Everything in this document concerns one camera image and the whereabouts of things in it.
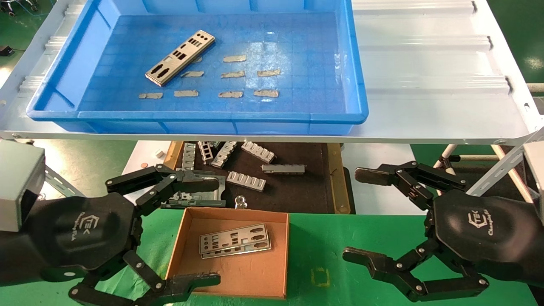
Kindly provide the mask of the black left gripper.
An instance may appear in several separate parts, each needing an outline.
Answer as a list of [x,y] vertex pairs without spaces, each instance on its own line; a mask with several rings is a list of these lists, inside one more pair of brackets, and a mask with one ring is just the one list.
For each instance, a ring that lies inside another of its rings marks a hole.
[[[164,306],[187,301],[198,287],[220,284],[218,273],[161,279],[134,251],[141,234],[138,209],[117,193],[37,201],[20,231],[1,232],[1,285],[84,277],[69,292],[81,305]],[[143,296],[130,300],[95,288],[126,265],[150,287]]]

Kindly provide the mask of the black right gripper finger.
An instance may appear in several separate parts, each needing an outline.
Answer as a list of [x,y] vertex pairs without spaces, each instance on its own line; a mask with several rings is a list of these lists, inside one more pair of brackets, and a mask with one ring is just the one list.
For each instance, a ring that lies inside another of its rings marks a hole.
[[416,161],[401,165],[381,164],[377,169],[356,168],[355,180],[361,183],[394,186],[421,210],[433,207],[431,187],[442,192],[466,191],[466,182],[457,176]]
[[349,263],[366,266],[373,280],[390,283],[411,302],[472,298],[489,287],[487,279],[471,264],[456,263],[454,266],[462,275],[457,278],[422,281],[414,277],[412,271],[432,256],[438,256],[442,246],[435,239],[427,239],[399,259],[346,247],[342,258]]

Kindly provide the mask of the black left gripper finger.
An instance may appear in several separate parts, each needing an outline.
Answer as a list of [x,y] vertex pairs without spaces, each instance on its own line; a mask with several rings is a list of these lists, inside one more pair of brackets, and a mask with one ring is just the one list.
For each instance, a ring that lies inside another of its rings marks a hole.
[[219,188],[219,182],[215,180],[200,178],[191,170],[175,171],[163,164],[111,178],[105,185],[108,193],[123,196],[150,188],[136,200],[136,209],[141,216],[153,213],[177,192],[210,192]]

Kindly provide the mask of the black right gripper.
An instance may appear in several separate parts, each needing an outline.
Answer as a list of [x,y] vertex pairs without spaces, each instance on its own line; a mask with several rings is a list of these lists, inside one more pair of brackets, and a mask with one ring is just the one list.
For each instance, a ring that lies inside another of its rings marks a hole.
[[451,190],[433,200],[428,236],[449,269],[543,287],[543,224],[531,203]]

